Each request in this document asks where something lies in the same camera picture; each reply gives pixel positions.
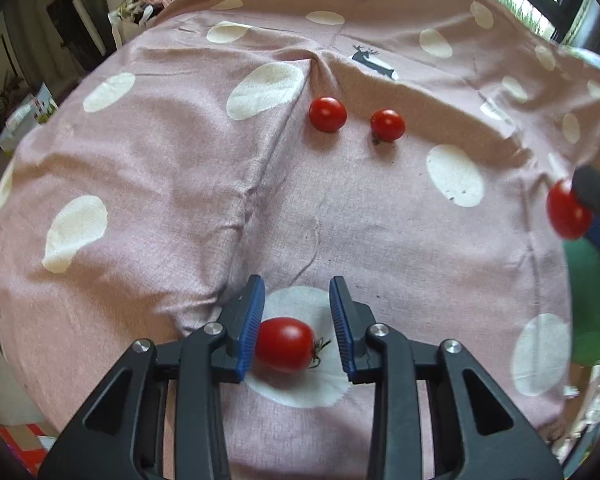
tomato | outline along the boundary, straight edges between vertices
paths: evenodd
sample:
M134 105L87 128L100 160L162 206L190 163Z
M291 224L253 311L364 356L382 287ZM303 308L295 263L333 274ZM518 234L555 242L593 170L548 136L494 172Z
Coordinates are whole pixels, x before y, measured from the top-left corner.
M315 358L314 331L292 317L273 317L260 324L256 357L287 374L307 368Z
M555 231L567 240L580 238L593 222L593 214L578 203L569 180L560 180L550 189L546 212Z
M398 112L384 108L371 116L371 131L385 142L394 142L404 135L406 126Z
M347 111L333 97L318 97L309 106L309 120L317 130L333 133L347 122Z

white polka dot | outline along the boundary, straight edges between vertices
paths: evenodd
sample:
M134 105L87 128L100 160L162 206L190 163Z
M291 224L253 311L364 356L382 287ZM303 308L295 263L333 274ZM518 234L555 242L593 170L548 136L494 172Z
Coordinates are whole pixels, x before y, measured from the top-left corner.
M213 7L211 7L211 10L238 9L242 5L242 0L223 0L219 4L215 4Z
M107 208L93 195L74 198L54 218L46 234L42 265L57 274L66 272L75 253L99 240L107 229Z
M211 43L231 43L243 37L251 25L234 22L220 22L209 29L206 38Z
M555 57L552 52L544 45L536 45L536 57L540 64L549 72L555 68Z
M566 114L562 118L562 134L571 144L580 140L580 123L573 114Z
M451 144L440 144L427 155L427 171L450 202L461 207L477 206L484 197L480 171L467 154Z
M82 107L87 113L99 112L123 97L136 82L136 76L130 72L121 72L111 76L84 99Z
M7 168L4 170L2 177L0 179L0 209L4 207L7 203L7 199L11 194L11 190L13 189L13 165L15 159L12 158Z
M316 10L307 14L306 18L310 22L320 23L321 25L342 25L344 18L337 12L330 12L328 10Z
M474 16L475 23L482 28L493 27L493 14L480 2L473 2L470 7L471 13Z
M451 57L454 52L445 37L435 28L427 28L420 33L420 46L436 57Z
M540 314L521 332L511 359L516 389L535 397L558 385L571 357L571 333L554 314Z
M555 184L559 180L567 179L570 176L569 171L565 168L560 156L555 153L549 153L549 155L547 155L547 161L549 162L552 184Z
M589 81L587 81L587 90L591 97L600 101L600 83L593 81L593 79L589 79Z
M331 339L320 352L320 365L297 374L282 374L254 364L244 382L267 399L293 408L333 406L350 387L342 371L333 330L329 294L312 286L290 286L267 296L262 319L294 317L307 323L316 338Z
M504 86L505 90L519 103L526 103L528 101L529 97L526 94L525 89L522 88L522 85L516 78L511 77L510 75L504 76L502 78L502 86Z
M304 84L297 66L274 62L257 67L231 92L226 112L236 121L248 119L274 106L295 99Z
M480 111L495 121L510 120L510 117L505 113L505 111L500 108L492 99L487 99L482 106L480 106Z

pink cloth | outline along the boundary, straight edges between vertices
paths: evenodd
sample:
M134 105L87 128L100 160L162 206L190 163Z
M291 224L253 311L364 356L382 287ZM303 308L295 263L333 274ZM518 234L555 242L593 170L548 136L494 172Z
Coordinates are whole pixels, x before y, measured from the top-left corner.
M545 182L600 167L600 72L494 0L177 0L158 21L0 185L0 338L50 421L135 338L186 335L252 273L266 317L325 337L343 274L378 320L459 339L534 425L554 420L570 297ZM337 134L308 123L321 95L347 108ZM379 108L408 124L395 144L371 141ZM372 389L324 352L223 389L236 478L364 476Z

